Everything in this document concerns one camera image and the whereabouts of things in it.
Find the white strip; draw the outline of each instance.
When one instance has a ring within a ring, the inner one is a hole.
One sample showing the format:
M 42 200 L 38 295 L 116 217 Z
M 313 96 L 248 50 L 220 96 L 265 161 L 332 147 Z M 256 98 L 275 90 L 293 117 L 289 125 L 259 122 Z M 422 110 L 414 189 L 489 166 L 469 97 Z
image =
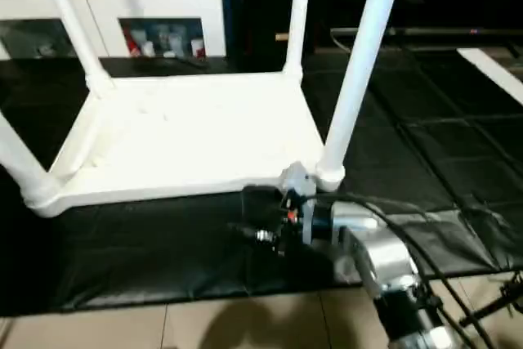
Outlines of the white strip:
M 458 49 L 458 53 L 523 105 L 523 83 L 496 60 L 477 48 Z

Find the glass cabinet door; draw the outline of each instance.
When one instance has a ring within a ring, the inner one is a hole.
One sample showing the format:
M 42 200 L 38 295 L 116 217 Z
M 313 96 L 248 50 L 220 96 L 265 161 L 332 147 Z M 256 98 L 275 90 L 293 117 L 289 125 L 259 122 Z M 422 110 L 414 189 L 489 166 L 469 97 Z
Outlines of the glass cabinet door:
M 204 58 L 200 18 L 118 19 L 129 55 L 134 57 Z
M 0 43 L 11 59 L 76 56 L 60 19 L 0 20 Z

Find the white shelf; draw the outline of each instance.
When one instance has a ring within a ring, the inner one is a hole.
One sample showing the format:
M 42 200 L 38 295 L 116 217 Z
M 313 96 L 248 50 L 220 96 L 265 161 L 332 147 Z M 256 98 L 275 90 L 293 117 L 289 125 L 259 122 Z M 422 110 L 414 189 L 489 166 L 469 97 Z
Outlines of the white shelf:
M 72 204 L 276 185 L 293 162 L 313 172 L 323 151 L 300 83 L 282 73 L 114 82 L 118 91 L 104 100 L 107 115 L 79 170 L 71 159 L 78 146 L 68 144 L 82 140 L 85 130 L 69 134 L 51 170 L 69 181 L 55 204 L 36 208 L 41 215 L 56 215 Z M 95 116 L 98 104 L 92 104 L 82 116 Z

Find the metal rod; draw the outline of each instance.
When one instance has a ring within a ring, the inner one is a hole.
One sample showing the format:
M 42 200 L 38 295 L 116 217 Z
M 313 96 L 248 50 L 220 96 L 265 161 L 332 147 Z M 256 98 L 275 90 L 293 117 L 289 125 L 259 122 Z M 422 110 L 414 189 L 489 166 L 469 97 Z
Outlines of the metal rod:
M 373 71 L 394 0 L 367 0 L 337 99 L 324 153 L 317 165 L 320 186 L 336 190 L 345 176 L 343 160 Z
M 291 23 L 288 31 L 287 59 L 284 67 L 285 72 L 296 73 L 300 78 L 303 75 L 302 53 L 308 2 L 309 0 L 293 0 Z
M 26 202 L 44 203 L 57 195 L 58 181 L 42 168 L 33 153 L 0 112 L 0 164 L 18 183 Z
M 74 50 L 87 76 L 105 74 L 100 60 L 89 42 L 70 0 L 54 0 L 60 10 L 61 20 L 73 43 Z

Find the wire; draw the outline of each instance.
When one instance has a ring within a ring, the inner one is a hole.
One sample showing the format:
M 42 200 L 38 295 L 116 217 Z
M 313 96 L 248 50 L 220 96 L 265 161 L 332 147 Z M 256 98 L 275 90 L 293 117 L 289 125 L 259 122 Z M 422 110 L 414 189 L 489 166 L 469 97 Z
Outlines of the wire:
M 349 47 L 347 47 L 347 46 L 343 45 L 342 43 L 340 43 L 337 40 L 337 38 L 334 37 L 334 34 L 333 34 L 332 31 L 329 32 L 329 36 L 330 36 L 330 39 L 333 40 L 333 43 L 334 43 L 334 45 L 336 45 L 336 47 L 340 48 L 341 50 L 343 50 L 345 53 L 347 53 L 349 55 L 351 54 L 352 50 Z
M 306 197 L 305 201 L 308 199 L 316 199 L 316 200 L 344 200 L 347 202 L 352 202 L 354 204 L 358 204 L 364 208 L 367 208 L 372 213 L 374 213 L 376 216 L 380 217 L 383 222 L 387 224 L 389 229 L 394 232 L 395 235 L 397 235 L 400 239 L 402 239 L 406 244 L 408 244 L 410 247 L 412 247 L 420 257 L 428 264 L 428 266 L 432 269 L 434 275 L 441 280 L 442 284 L 447 288 L 450 295 L 454 298 L 456 303 L 460 306 L 460 308 L 463 310 L 463 313 L 465 316 L 472 322 L 474 325 L 474 328 L 480 335 L 481 339 L 485 342 L 485 345 L 488 349 L 494 349 L 495 346 L 492 343 L 489 335 L 486 333 L 485 329 L 483 329 L 483 326 L 481 326 L 479 320 L 472 314 L 471 310 L 465 305 L 463 300 L 460 298 L 458 293 L 455 291 L 455 289 L 450 285 L 449 281 L 443 274 L 443 272 L 440 270 L 440 268 L 436 265 L 434 260 L 430 257 L 430 255 L 425 251 L 423 247 L 419 245 L 419 243 L 411 236 L 408 232 L 406 232 L 401 226 L 393 222 L 389 217 L 387 217 L 384 213 L 382 213 L 378 208 L 375 208 L 373 205 L 369 204 L 369 201 L 373 202 L 379 202 L 379 198 L 366 198 L 360 195 L 354 195 L 350 193 L 345 194 L 325 194 L 325 195 L 315 195 L 311 197 Z M 390 199 L 384 199 L 383 203 L 391 204 Z M 403 203 L 401 202 L 395 202 L 395 205 L 400 206 Z M 415 205 L 412 204 L 405 204 L 409 205 L 409 208 L 415 207 Z M 424 212 L 421 208 L 415 207 L 415 211 L 417 213 L 421 213 L 425 218 L 429 217 L 426 212 Z
M 459 325 L 459 323 L 454 320 L 452 316 L 447 312 L 444 307 L 438 307 L 438 311 L 440 312 L 441 316 L 447 321 L 447 323 L 454 329 L 456 333 L 458 333 L 459 337 L 462 339 L 463 343 L 467 345 L 467 347 L 470 347 L 471 349 L 477 349 L 477 345 L 467 336 L 467 333 Z

